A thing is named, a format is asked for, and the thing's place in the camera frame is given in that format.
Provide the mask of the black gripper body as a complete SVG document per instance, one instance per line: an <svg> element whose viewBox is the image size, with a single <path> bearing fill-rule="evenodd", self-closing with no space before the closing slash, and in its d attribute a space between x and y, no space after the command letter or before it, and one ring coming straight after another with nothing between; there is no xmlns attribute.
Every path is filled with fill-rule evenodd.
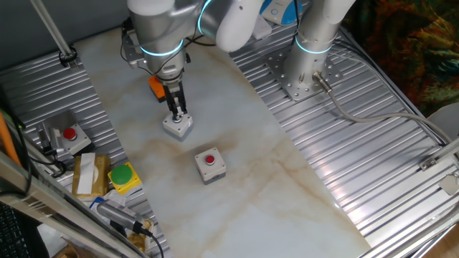
<svg viewBox="0 0 459 258"><path fill-rule="evenodd" d="M164 80L164 90L168 102L174 102L175 97L178 98L179 102L186 102L182 74L171 80Z"/></svg>

